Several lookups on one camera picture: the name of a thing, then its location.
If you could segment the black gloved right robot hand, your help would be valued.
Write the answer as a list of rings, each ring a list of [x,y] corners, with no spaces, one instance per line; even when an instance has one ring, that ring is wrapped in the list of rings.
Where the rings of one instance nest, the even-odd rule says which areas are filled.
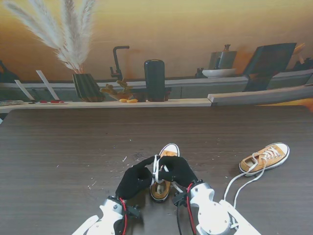
[[[185,188],[198,181],[188,162],[182,157],[163,156],[160,158],[159,164],[168,168],[168,171],[158,173],[158,178],[161,180],[176,182]]]

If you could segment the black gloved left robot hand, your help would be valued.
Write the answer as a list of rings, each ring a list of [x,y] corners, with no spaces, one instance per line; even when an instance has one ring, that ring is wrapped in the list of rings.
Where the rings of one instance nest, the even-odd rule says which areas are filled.
[[[128,168],[115,191],[116,197],[130,200],[148,188],[151,185],[153,175],[146,166],[152,164],[154,160],[155,157],[151,156]]]

